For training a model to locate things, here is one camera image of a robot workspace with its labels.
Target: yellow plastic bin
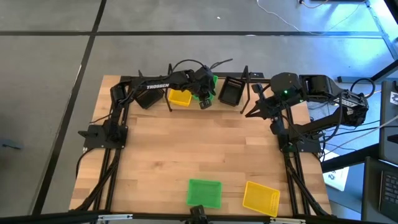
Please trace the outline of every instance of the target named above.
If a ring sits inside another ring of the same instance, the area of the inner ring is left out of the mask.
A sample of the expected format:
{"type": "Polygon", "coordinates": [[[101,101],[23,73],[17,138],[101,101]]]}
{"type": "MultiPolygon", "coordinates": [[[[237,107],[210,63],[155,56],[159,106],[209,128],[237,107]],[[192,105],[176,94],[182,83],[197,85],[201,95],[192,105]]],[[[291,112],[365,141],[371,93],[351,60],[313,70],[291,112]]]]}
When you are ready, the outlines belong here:
{"type": "Polygon", "coordinates": [[[279,197],[278,190],[248,181],[244,190],[243,207],[276,217],[279,197]]]}
{"type": "Polygon", "coordinates": [[[189,106],[192,94],[188,90],[170,90],[169,101],[180,106],[189,106]]]}

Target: butcher block tabletop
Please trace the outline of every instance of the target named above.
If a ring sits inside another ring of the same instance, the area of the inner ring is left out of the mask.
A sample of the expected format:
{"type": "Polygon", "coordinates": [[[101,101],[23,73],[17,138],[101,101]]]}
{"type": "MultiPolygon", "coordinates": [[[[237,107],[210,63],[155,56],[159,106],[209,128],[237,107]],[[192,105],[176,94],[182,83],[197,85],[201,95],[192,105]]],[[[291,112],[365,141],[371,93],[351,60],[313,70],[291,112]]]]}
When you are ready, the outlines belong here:
{"type": "MultiPolygon", "coordinates": [[[[121,76],[105,75],[99,90],[93,120],[109,113],[109,89],[121,76]]],[[[216,85],[219,93],[224,80],[216,85]]],[[[258,100],[251,91],[247,113],[258,100]]],[[[266,96],[271,96],[270,88],[266,96]]],[[[189,214],[187,205],[190,179],[216,180],[222,183],[221,208],[206,208],[207,215],[263,215],[242,206],[247,181],[280,190],[279,217],[292,215],[284,157],[277,137],[270,131],[270,121],[245,118],[240,105],[221,103],[215,96],[213,105],[201,110],[192,99],[189,107],[171,104],[170,112],[162,98],[148,110],[136,102],[130,104],[127,142],[121,151],[112,212],[189,214]]],[[[310,122],[305,102],[293,106],[294,122],[310,122]]],[[[70,208],[76,208],[98,182],[104,149],[94,149],[82,160],[70,208]]],[[[331,212],[326,186],[318,159],[300,153],[305,183],[309,191],[328,213],[331,212]]],[[[100,209],[104,208],[107,185],[100,209]]],[[[295,188],[297,205],[303,213],[302,199],[295,188]]]]}

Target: concrete floor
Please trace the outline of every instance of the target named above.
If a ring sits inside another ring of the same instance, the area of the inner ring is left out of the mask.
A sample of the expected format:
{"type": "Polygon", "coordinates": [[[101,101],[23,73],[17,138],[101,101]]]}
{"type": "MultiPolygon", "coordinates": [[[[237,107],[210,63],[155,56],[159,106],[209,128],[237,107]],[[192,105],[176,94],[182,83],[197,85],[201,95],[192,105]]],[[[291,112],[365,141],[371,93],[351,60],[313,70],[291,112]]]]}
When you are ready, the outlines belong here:
{"type": "MultiPolygon", "coordinates": [[[[310,31],[328,30],[357,6],[357,3],[326,4],[307,9],[291,0],[260,3],[300,30],[310,31]]],[[[100,0],[35,0],[35,3],[0,0],[0,31],[91,30],[99,5],[100,0]]],[[[108,0],[99,30],[292,31],[292,28],[259,9],[255,0],[108,0]]],[[[377,31],[377,27],[363,4],[333,30],[377,31]]],[[[0,217],[30,212],[87,41],[87,37],[0,37],[0,136],[24,145],[21,151],[0,150],[0,217]]],[[[377,37],[97,37],[44,213],[68,209],[75,165],[83,145],[77,131],[88,126],[102,76],[137,75],[138,69],[147,76],[163,75],[168,63],[185,58],[207,64],[234,58],[216,71],[240,72],[248,65],[252,71],[263,72],[267,77],[294,72],[325,74],[331,78],[371,76],[393,61],[384,41],[377,37]]],[[[358,91],[369,91],[369,86],[359,85],[358,91]]],[[[379,96],[370,99],[371,109],[377,114],[368,117],[367,122],[379,119],[379,96]]],[[[325,110],[312,111],[312,116],[325,116],[325,110]]],[[[341,136],[330,143],[350,137],[341,136]]],[[[360,149],[377,140],[375,133],[346,147],[360,149]]],[[[361,169],[351,176],[355,178],[358,175],[354,174],[360,172],[361,169]]],[[[358,187],[361,185],[348,187],[353,190],[346,198],[352,197],[357,203],[358,187]]],[[[333,211],[345,209],[333,207],[333,211]]]]}

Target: computer monitor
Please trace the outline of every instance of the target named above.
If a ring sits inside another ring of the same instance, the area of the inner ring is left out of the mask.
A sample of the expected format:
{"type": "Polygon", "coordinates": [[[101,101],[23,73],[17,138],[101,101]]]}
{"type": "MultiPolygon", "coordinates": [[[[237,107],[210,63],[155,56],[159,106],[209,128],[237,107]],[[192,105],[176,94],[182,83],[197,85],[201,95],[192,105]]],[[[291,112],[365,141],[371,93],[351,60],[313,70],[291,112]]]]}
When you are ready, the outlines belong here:
{"type": "MultiPolygon", "coordinates": [[[[398,116],[398,83],[384,81],[381,85],[381,112],[380,123],[384,124],[395,116],[398,116]]],[[[398,119],[388,124],[398,125],[398,119]]],[[[380,129],[380,159],[398,164],[398,143],[394,142],[398,128],[380,129]]]]}

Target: black plastic bin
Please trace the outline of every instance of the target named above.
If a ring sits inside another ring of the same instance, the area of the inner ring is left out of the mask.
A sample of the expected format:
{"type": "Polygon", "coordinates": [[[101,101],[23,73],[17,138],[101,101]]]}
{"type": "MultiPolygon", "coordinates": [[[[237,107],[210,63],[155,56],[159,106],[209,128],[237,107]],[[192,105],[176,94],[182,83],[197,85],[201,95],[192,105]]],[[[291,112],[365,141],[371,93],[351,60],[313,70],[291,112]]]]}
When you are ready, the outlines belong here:
{"type": "Polygon", "coordinates": [[[231,106],[239,105],[246,82],[232,77],[226,77],[218,99],[231,106]]]}
{"type": "Polygon", "coordinates": [[[136,101],[143,109],[148,109],[158,102],[163,97],[163,94],[164,91],[162,89],[143,90],[136,96],[136,101]]]}

